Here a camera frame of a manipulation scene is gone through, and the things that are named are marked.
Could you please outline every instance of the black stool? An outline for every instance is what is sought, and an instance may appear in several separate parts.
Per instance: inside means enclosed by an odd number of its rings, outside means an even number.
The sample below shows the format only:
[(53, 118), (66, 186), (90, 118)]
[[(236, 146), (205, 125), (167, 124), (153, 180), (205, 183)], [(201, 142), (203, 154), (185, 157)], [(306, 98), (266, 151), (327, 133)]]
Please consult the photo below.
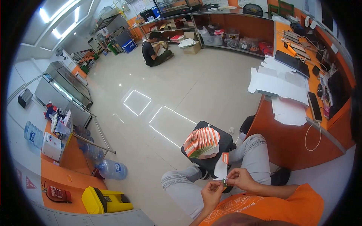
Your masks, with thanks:
[[(205, 127), (207, 127), (208, 124), (209, 123), (207, 123), (205, 121), (200, 121), (196, 125), (194, 130), (200, 129), (200, 128), (205, 128)], [(212, 178), (217, 178), (214, 175), (214, 169), (215, 169), (215, 165), (216, 165), (217, 161), (219, 160), (219, 158), (221, 156), (221, 153), (234, 150), (236, 148), (236, 145), (232, 142), (232, 137), (230, 134), (228, 134), (225, 131), (222, 131), (219, 128), (216, 128), (215, 126), (211, 126), (211, 128), (218, 131), (220, 134), (219, 153), (215, 157), (212, 157), (212, 158), (207, 158), (207, 159), (189, 158), (189, 160), (193, 163), (196, 163), (197, 165), (199, 165), (201, 168), (205, 169), (206, 171), (208, 171), (208, 173), (210, 174), (210, 176)], [(181, 152), (187, 157), (187, 154), (184, 150), (184, 146), (181, 147)]]

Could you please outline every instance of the orange t-shirt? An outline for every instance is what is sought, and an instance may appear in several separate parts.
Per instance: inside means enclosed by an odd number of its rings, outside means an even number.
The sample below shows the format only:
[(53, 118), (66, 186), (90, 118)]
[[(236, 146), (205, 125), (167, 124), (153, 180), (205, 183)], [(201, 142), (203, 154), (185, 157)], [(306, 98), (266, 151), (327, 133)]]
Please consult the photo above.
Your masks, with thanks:
[(300, 185), (287, 199), (241, 193), (219, 203), (199, 226), (212, 225), (229, 213), (245, 213), (263, 220), (279, 220), (296, 225), (317, 225), (323, 212), (323, 199), (309, 184)]

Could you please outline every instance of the blue cooler box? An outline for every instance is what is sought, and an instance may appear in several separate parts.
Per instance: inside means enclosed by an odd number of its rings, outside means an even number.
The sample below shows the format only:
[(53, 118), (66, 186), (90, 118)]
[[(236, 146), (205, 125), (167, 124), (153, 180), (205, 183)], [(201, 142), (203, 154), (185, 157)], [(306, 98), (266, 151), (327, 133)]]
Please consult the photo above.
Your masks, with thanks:
[(160, 15), (160, 12), (158, 11), (158, 8), (156, 6), (152, 7), (151, 10), (155, 14), (156, 18)]
[(125, 44), (122, 45), (122, 49), (126, 52), (129, 53), (132, 50), (134, 50), (137, 47), (136, 43), (130, 39), (128, 40)]

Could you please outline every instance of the light gray jeans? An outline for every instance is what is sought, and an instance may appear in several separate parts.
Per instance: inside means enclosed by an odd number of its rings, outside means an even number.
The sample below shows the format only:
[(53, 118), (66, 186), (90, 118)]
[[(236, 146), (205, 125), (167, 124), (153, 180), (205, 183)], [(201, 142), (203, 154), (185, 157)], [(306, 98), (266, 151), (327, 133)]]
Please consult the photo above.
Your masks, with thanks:
[[(268, 149), (262, 135), (251, 135), (242, 145), (230, 151), (229, 163), (241, 163), (241, 168), (246, 168), (256, 182), (270, 185)], [(163, 189), (192, 219), (195, 219), (203, 208), (200, 193), (203, 188), (194, 184), (201, 176), (198, 167), (190, 166), (185, 170), (166, 172), (161, 179)], [(243, 192), (245, 191), (234, 187), (228, 194), (222, 194), (220, 201)]]

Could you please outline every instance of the yellow trash bin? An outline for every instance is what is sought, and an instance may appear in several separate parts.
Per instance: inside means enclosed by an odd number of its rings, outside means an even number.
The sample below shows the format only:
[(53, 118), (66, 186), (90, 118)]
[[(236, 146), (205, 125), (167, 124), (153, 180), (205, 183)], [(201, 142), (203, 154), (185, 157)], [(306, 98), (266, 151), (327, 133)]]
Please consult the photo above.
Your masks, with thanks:
[(132, 203), (123, 192), (93, 187), (84, 190), (82, 202), (89, 214), (114, 213), (133, 209)]

